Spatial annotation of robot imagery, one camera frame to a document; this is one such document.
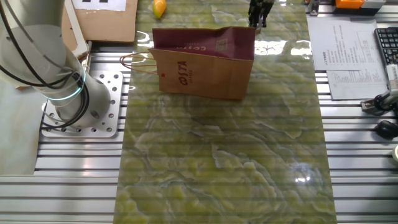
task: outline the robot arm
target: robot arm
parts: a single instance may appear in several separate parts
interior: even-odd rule
[[[45,129],[87,127],[105,115],[110,102],[107,88],[85,73],[63,43],[63,4],[0,0],[0,78],[31,85],[49,99],[64,124],[44,124]]]
[[[363,112],[382,115],[385,111],[394,110],[398,102],[398,66],[386,66],[388,76],[388,91],[376,96],[373,100],[361,102]]]

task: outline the marble surface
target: marble surface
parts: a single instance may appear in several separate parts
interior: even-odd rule
[[[151,4],[137,52],[155,27],[248,25],[248,0],[168,0],[160,21]],[[243,101],[161,93],[132,72],[115,223],[336,223],[302,1],[276,1],[267,25]]]

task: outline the cardboard box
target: cardboard box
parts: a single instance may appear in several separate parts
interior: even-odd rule
[[[133,42],[136,36],[138,0],[127,0],[125,11],[75,9],[83,36],[86,40]],[[62,32],[67,46],[76,45],[71,34],[68,14],[64,10]]]

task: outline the metal slotted table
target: metal slotted table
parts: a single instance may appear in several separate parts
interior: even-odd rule
[[[379,27],[398,26],[397,2],[375,16]],[[331,16],[320,6],[319,16]],[[0,177],[0,223],[112,223],[123,143],[130,70],[119,57],[132,47],[97,47],[91,70],[123,73],[118,135],[114,139],[40,138],[36,176]],[[317,87],[338,223],[398,223],[398,163],[385,141],[370,130],[394,114],[361,112],[359,100],[332,101],[325,72]]]

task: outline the paper bag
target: paper bag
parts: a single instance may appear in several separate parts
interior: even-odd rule
[[[244,99],[254,60],[255,29],[153,29],[160,90]]]

